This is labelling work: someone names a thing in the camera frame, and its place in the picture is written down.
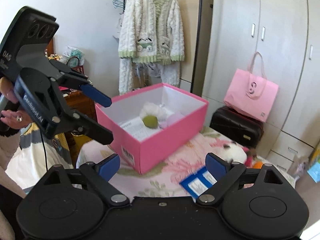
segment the hand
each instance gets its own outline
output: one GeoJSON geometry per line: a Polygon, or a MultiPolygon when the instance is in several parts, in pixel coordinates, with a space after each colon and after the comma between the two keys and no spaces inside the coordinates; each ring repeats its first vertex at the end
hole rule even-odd
{"type": "MultiPolygon", "coordinates": [[[[13,92],[12,83],[5,77],[0,79],[0,93],[2,93],[11,102],[15,104],[18,103],[18,99],[13,92]]],[[[32,123],[32,119],[24,110],[18,110],[17,112],[5,110],[2,111],[1,114],[4,117],[1,117],[0,120],[9,127],[16,130],[27,127],[30,123],[32,123]],[[18,116],[22,118],[21,122],[17,120],[18,116]]]]}

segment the black leather case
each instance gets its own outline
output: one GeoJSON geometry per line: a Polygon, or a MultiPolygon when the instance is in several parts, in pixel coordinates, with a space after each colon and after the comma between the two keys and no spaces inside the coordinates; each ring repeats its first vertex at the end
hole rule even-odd
{"type": "Polygon", "coordinates": [[[263,135],[263,123],[227,106],[212,116],[210,127],[245,147],[255,148],[263,135]]]}

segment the black cable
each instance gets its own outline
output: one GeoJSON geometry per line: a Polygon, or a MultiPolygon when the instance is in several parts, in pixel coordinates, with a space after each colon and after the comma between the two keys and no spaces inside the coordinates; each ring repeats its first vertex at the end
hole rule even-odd
{"type": "Polygon", "coordinates": [[[48,161],[47,161],[47,152],[45,151],[45,146],[44,146],[44,141],[43,141],[43,137],[42,137],[42,132],[39,130],[40,132],[40,136],[41,136],[41,141],[42,141],[42,146],[43,146],[43,150],[44,150],[44,158],[45,158],[45,168],[48,171],[48,161]]]}

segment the pink box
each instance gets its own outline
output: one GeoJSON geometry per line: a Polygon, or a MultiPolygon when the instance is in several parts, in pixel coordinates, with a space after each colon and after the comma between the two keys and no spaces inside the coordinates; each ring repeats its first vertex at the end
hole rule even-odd
{"type": "Polygon", "coordinates": [[[151,170],[203,127],[209,102],[168,84],[156,84],[112,99],[105,108],[96,104],[98,123],[113,132],[111,147],[140,174],[151,170]],[[120,125],[137,119],[146,102],[180,112],[182,119],[155,134],[138,140],[120,125]]]}

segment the person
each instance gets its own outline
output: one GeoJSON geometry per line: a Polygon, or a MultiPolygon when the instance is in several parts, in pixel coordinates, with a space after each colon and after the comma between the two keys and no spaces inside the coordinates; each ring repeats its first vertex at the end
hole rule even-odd
{"type": "MultiPolygon", "coordinates": [[[[13,92],[12,83],[5,77],[0,79],[0,93],[8,100],[17,103],[13,92]]],[[[15,210],[25,192],[5,173],[9,161],[19,147],[20,129],[32,123],[31,118],[24,110],[13,112],[6,110],[1,112],[1,122],[10,128],[6,132],[0,132],[0,239],[18,240],[21,238],[21,230],[15,220],[15,210]]]]}

